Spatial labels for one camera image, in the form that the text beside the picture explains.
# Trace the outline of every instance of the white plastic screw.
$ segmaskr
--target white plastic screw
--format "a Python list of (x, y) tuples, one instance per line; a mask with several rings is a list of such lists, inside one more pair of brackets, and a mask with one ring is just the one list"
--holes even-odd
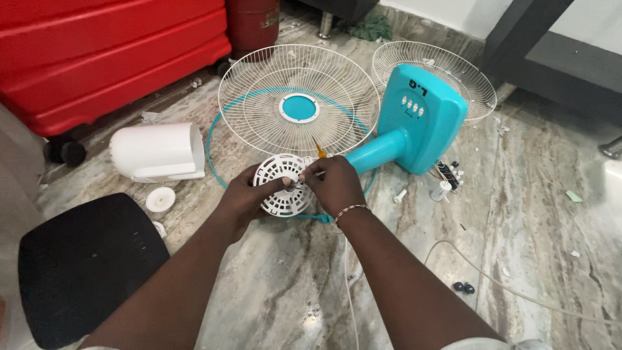
[(393, 197), (393, 201), (399, 204), (402, 202), (402, 198), (404, 198), (405, 195), (406, 195), (406, 190), (403, 189), (402, 192), (400, 192), (397, 196)]

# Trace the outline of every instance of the red cylinder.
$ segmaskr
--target red cylinder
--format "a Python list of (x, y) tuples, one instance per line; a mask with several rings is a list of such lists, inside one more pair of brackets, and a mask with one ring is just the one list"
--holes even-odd
[(279, 0), (227, 0), (225, 6), (231, 58), (274, 45), (279, 36)]

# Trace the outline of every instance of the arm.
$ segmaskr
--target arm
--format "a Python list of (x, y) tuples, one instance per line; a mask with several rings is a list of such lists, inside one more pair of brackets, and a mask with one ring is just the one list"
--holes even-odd
[[(356, 171), (344, 157), (319, 159), (300, 180), (332, 217), (366, 204)], [(503, 340), (370, 211), (350, 209), (338, 223), (363, 266), (395, 349), (438, 350), (475, 337)]]
[(259, 207), (290, 179), (252, 187), (257, 166), (233, 179), (205, 223), (80, 346), (121, 350), (194, 348), (220, 261), (248, 224), (265, 212)]

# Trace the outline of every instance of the bracelet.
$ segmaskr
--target bracelet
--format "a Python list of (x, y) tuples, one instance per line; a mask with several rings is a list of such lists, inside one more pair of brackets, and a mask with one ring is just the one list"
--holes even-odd
[(346, 209), (343, 209), (343, 210), (339, 213), (339, 215), (337, 215), (337, 216), (335, 217), (335, 225), (339, 226), (339, 224), (337, 223), (337, 221), (339, 220), (339, 218), (340, 218), (343, 214), (345, 214), (345, 213), (346, 213), (346, 211), (348, 211), (348, 210), (350, 210), (350, 209), (354, 209), (354, 208), (356, 208), (356, 207), (365, 208), (365, 209), (367, 209), (367, 210), (369, 210), (369, 211), (371, 212), (371, 209), (370, 209), (368, 206), (364, 205), (364, 204), (355, 204), (355, 205), (353, 205), (353, 206), (349, 206), (349, 207), (347, 207)]

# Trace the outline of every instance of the hand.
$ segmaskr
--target hand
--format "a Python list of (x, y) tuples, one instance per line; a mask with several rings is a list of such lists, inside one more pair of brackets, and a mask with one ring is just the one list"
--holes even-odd
[(365, 205), (365, 196), (356, 170), (343, 156), (320, 158), (299, 177), (315, 193), (320, 204), (332, 217), (349, 206)]
[(231, 180), (212, 213), (212, 216), (224, 220), (233, 230), (230, 244), (242, 238), (251, 220), (270, 215), (261, 208), (261, 202), (271, 194), (285, 189), (291, 182), (289, 177), (280, 177), (253, 187), (253, 177), (258, 167), (259, 164), (250, 166)]

